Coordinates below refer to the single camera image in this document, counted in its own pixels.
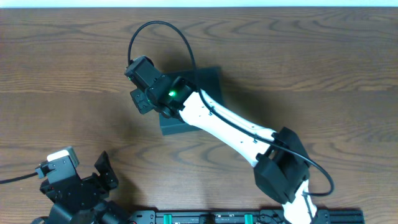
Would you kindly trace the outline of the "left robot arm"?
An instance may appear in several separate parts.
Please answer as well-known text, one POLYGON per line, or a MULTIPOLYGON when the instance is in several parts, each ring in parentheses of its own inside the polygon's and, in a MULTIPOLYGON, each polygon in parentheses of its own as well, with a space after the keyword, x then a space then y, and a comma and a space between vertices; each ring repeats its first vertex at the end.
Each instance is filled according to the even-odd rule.
POLYGON ((36 169, 39 178, 46 178, 40 191, 53 206, 46 217, 38 217, 38 223, 131 223, 128 213, 112 201, 109 192, 118 187, 108 154, 104 151, 95 162, 96 173, 80 178, 76 168, 79 162, 73 148, 68 147, 47 156, 36 169))

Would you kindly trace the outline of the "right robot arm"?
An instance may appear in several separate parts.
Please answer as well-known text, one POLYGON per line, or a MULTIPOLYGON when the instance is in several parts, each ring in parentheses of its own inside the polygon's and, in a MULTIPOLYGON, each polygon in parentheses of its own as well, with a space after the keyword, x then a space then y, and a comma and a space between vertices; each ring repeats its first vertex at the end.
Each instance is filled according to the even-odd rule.
POLYGON ((240 117, 201 89, 196 77, 163 74, 146 56, 131 60, 124 74, 137 87, 131 94, 140 113, 155 110, 223 141, 250 163, 257 187, 282 205, 285 220, 315 221, 308 154, 295 132, 276 132, 240 117))

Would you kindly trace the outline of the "black gift box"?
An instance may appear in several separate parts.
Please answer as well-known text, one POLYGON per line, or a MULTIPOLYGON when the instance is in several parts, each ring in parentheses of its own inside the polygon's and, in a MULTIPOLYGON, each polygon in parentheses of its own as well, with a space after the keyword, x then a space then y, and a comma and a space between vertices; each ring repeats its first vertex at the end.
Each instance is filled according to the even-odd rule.
MULTIPOLYGON (((207 67, 199 68, 197 71, 199 76, 199 81, 203 89, 219 104, 224 105, 224 99, 221 92, 220 84, 220 67, 207 67)), ((169 72, 168 76, 172 78, 177 78, 179 76, 187 78, 190 81, 195 81, 194 74, 191 70, 179 71, 179 72, 169 72)), ((163 136, 171 134, 187 133, 190 131, 198 131, 199 128, 195 126, 190 126, 187 123, 183 123, 175 118, 165 118, 159 115, 159 126, 163 136)))

